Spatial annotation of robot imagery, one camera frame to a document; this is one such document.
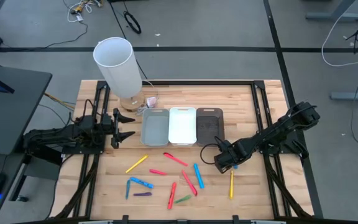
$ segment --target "wooden table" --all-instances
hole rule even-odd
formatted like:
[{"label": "wooden table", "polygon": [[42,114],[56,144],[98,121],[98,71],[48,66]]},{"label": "wooden table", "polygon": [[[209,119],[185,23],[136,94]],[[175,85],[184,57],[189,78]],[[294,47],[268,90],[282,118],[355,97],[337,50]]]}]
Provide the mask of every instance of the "wooden table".
[{"label": "wooden table", "polygon": [[[82,115],[86,99],[93,100],[96,83],[96,80],[83,80],[81,82],[75,116]],[[282,85],[280,80],[265,80],[265,86],[272,119],[275,122],[287,112]],[[252,136],[257,130],[250,86],[166,85],[156,88],[160,94],[159,108],[169,109],[173,106],[221,108],[224,113],[226,139],[231,142],[239,138]],[[156,93],[151,86],[143,87],[143,92],[146,96],[153,96]],[[260,92],[258,94],[259,105],[263,107]],[[90,114],[91,106],[89,104],[88,108],[86,112]],[[136,133],[126,139],[119,149],[113,149],[110,146],[110,138],[108,138],[105,153],[101,155],[99,162],[91,219],[120,220],[123,215],[129,215],[131,220],[230,220],[233,215],[239,215],[240,219],[273,218],[262,155],[254,153],[251,159],[234,171],[234,199],[230,200],[230,172],[220,174],[214,165],[204,164],[200,159],[200,147],[173,147],[169,145],[164,148],[152,148],[142,145],[140,142],[142,117],[122,109],[118,98],[113,93],[110,95],[108,108],[109,114],[112,114],[114,108],[119,108],[124,116],[135,118],[135,122],[120,123],[120,130],[123,132],[136,131]],[[264,114],[262,114],[262,117],[266,127]],[[163,152],[169,152],[191,165],[184,167],[167,159],[163,156]],[[217,149],[206,149],[203,157],[212,161],[213,156],[218,153]],[[148,154],[149,158],[126,174],[125,171],[145,154]],[[61,211],[75,192],[82,157],[73,156],[62,167],[51,216]],[[305,211],[313,213],[299,157],[294,154],[282,154],[280,158],[287,188]],[[205,184],[204,189],[200,189],[198,186],[192,166],[194,163],[199,165]],[[167,172],[168,175],[151,174],[149,169],[162,170]],[[181,174],[182,169],[186,170],[192,183],[197,188],[197,197],[194,197],[191,193]],[[135,176],[154,184],[155,187],[151,190],[153,196],[130,196],[126,200],[126,182],[130,176]],[[171,210],[167,210],[172,182],[177,182],[178,184],[175,200],[189,194],[193,197],[186,202],[174,205]],[[130,194],[148,191],[150,189],[141,185],[131,184]],[[278,189],[276,189],[276,193],[280,214],[284,215],[283,203]],[[85,207],[85,201],[83,200],[82,210]]]}]

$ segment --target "gray floor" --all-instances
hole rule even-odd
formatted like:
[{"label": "gray floor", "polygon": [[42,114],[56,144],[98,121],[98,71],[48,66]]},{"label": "gray floor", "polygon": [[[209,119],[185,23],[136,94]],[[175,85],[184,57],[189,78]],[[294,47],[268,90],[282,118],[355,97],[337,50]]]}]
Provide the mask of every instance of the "gray floor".
[{"label": "gray floor", "polygon": [[[66,0],[68,4],[76,3]],[[330,11],[339,1],[271,0],[272,13],[282,47],[321,47],[332,22],[307,21],[308,11]],[[273,47],[262,1],[249,0],[149,0],[127,3],[142,25],[137,35],[124,26],[134,46],[245,46]],[[114,3],[122,12],[122,3]],[[358,12],[358,1],[351,12]],[[98,41],[121,36],[108,5],[83,14],[89,25],[80,40],[54,47],[94,47]],[[119,16],[121,24],[124,19]],[[358,23],[338,24],[327,47],[349,47],[343,36],[351,35]],[[41,47],[75,38],[83,31],[67,22],[61,0],[6,1],[0,11],[0,36],[11,47]],[[282,79],[275,53],[267,52],[136,52],[149,78],[243,78]],[[352,140],[349,123],[351,103],[331,101],[331,91],[353,91],[358,81],[358,65],[333,68],[319,53],[284,54],[297,101],[318,105],[321,121],[305,133],[314,177],[324,217],[358,220],[358,145]],[[326,54],[332,63],[358,60],[358,54]],[[7,67],[50,72],[47,91],[63,100],[75,101],[82,79],[102,78],[91,52],[3,53],[0,64]],[[63,117],[62,107],[48,99]],[[358,103],[354,118],[358,137]],[[38,108],[29,129],[61,126],[48,109]],[[7,203],[0,223],[44,218],[53,198],[51,180],[30,179],[22,194],[27,203]]]}]

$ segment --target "gray plastic bin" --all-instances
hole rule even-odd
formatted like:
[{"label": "gray plastic bin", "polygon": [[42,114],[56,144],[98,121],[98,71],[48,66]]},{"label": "gray plastic bin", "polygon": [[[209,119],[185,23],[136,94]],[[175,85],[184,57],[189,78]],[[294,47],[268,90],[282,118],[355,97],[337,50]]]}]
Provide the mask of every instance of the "gray plastic bin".
[{"label": "gray plastic bin", "polygon": [[169,110],[146,109],[143,111],[141,142],[147,146],[168,144]]}]

